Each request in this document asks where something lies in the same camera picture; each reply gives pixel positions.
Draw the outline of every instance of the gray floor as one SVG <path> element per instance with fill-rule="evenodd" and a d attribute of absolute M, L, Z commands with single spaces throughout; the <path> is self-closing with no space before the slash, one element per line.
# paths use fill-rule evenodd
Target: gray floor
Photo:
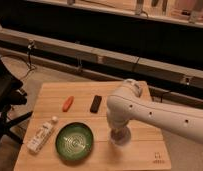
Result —
<path fill-rule="evenodd" d="M 27 72 L 27 66 L 22 62 L 10 58 L 3 58 L 3 62 L 9 70 L 18 78 L 24 76 Z M 9 113 L 11 118 L 23 114 L 33 109 L 37 94 L 44 82 L 69 82 L 69 81 L 90 81 L 77 75 L 59 72 L 45 67 L 37 66 L 37 70 L 33 71 L 23 79 L 23 88 L 28 93 L 28 103 L 25 106 L 15 106 L 14 111 Z M 24 131 L 15 128 L 21 137 Z M 163 131 L 167 149 L 172 162 L 172 171 L 203 171 L 203 145 L 187 140 L 175 134 Z M 3 137 L 0 142 L 0 171 L 11 171 L 14 168 L 15 161 L 18 156 L 20 146 Z"/>

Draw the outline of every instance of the cable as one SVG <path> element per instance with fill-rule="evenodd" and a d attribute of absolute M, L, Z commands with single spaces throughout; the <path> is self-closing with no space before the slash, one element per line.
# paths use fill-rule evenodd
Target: cable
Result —
<path fill-rule="evenodd" d="M 101 2 L 93 2 L 93 1 L 90 1 L 90 0 L 80 0 L 80 1 L 88 2 L 88 3 L 93 3 L 93 4 L 98 4 L 98 5 L 103 5 L 103 6 L 110 7 L 110 8 L 115 8 L 115 7 L 112 6 L 112 5 L 103 4 L 103 3 L 101 3 Z"/>
<path fill-rule="evenodd" d="M 25 63 L 25 65 L 28 67 L 27 73 L 24 76 L 22 76 L 21 78 L 19 78 L 19 80 L 26 78 L 31 71 L 34 71 L 37 69 L 37 67 L 35 65 L 33 65 L 31 62 L 30 53 L 28 53 L 28 62 L 24 58 L 22 58 L 20 56 L 16 56 L 16 55 L 2 55 L 2 56 L 0 56 L 0 58 L 10 58 L 10 57 L 17 58 L 17 59 L 23 61 Z"/>
<path fill-rule="evenodd" d="M 145 14 L 146 17 L 147 17 L 147 19 L 149 18 L 149 15 L 148 15 L 148 13 L 147 13 L 146 11 L 143 11 L 143 10 L 142 10 L 141 14 Z"/>
<path fill-rule="evenodd" d="M 188 82 L 187 84 L 182 84 L 183 86 L 182 87 L 179 87 L 178 89 L 180 90 L 180 89 L 183 89 L 183 88 L 185 88 L 185 89 L 187 89 L 187 87 L 190 85 L 190 83 Z M 169 93 L 172 93 L 172 92 L 177 92 L 177 90 L 176 89 L 174 89 L 174 90 L 168 90 L 168 91 L 166 91 L 166 92 L 163 92 L 162 94 L 161 94 L 161 97 L 160 97 L 160 102 L 162 103 L 162 101 L 163 101 L 163 98 L 164 98 L 164 95 L 166 95 L 166 94 L 169 94 Z"/>
<path fill-rule="evenodd" d="M 163 97 L 164 97 L 165 94 L 172 93 L 172 92 L 173 92 L 172 90 L 169 90 L 169 91 L 166 91 L 166 92 L 162 93 L 162 94 L 161 94 L 161 97 L 160 97 L 160 98 L 161 98 L 161 101 L 160 101 L 160 102 L 162 103 Z"/>
<path fill-rule="evenodd" d="M 132 72 L 135 72 L 136 66 L 137 66 L 138 63 L 139 63 L 140 58 L 141 58 L 141 57 L 138 57 L 137 61 L 133 64 Z"/>

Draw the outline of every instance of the wooden board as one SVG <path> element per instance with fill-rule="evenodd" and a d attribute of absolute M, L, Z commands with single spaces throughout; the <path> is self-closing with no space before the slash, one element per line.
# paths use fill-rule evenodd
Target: wooden board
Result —
<path fill-rule="evenodd" d="M 171 163 L 160 129 L 139 121 L 131 121 L 131 141 L 124 146 L 114 145 L 109 138 L 110 129 L 106 121 L 107 96 L 121 82 L 46 83 L 42 86 L 34 113 L 21 147 L 15 170 L 163 170 Z M 141 82 L 141 98 L 150 100 L 145 82 Z M 97 114 L 89 112 L 94 95 L 102 96 Z M 67 113 L 61 111 L 62 104 L 73 95 L 74 103 Z M 26 144 L 37 129 L 52 116 L 59 122 L 45 146 L 37 155 L 28 152 Z M 91 154 L 81 163 L 62 161 L 55 150 L 55 138 L 59 130 L 71 122 L 87 124 L 94 134 Z"/>

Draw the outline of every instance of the desk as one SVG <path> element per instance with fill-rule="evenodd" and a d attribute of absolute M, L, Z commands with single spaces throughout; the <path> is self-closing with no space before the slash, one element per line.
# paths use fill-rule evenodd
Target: desk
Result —
<path fill-rule="evenodd" d="M 59 170 L 168 170 L 171 162 L 163 141 L 161 130 L 139 121 L 131 121 L 131 141 L 125 146 L 116 146 L 109 141 L 106 121 L 107 96 L 121 82 L 76 82 L 76 83 L 46 83 L 43 84 L 30 120 L 24 144 L 21 147 L 16 165 L 16 171 L 59 171 Z M 140 82 L 143 87 L 142 97 L 151 100 L 146 82 Z M 99 112 L 90 113 L 89 109 L 94 95 L 103 97 Z M 62 112 L 62 104 L 74 96 L 74 102 L 67 113 Z M 55 131 L 41 149 L 39 154 L 28 152 L 26 144 L 37 129 L 52 116 L 57 116 L 59 122 Z M 55 138 L 59 130 L 71 122 L 87 124 L 94 134 L 94 147 L 88 158 L 78 165 L 68 165 L 62 161 L 55 150 Z"/>

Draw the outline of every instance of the black chair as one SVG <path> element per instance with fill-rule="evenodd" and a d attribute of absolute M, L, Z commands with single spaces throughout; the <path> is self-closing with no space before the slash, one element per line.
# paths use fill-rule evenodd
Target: black chair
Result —
<path fill-rule="evenodd" d="M 0 60 L 0 140 L 3 135 L 7 135 L 19 144 L 23 143 L 23 140 L 10 129 L 29 118 L 32 112 L 12 120 L 7 116 L 11 105 L 22 105 L 27 102 L 25 95 L 19 91 L 22 85 L 23 83 L 14 77 Z"/>

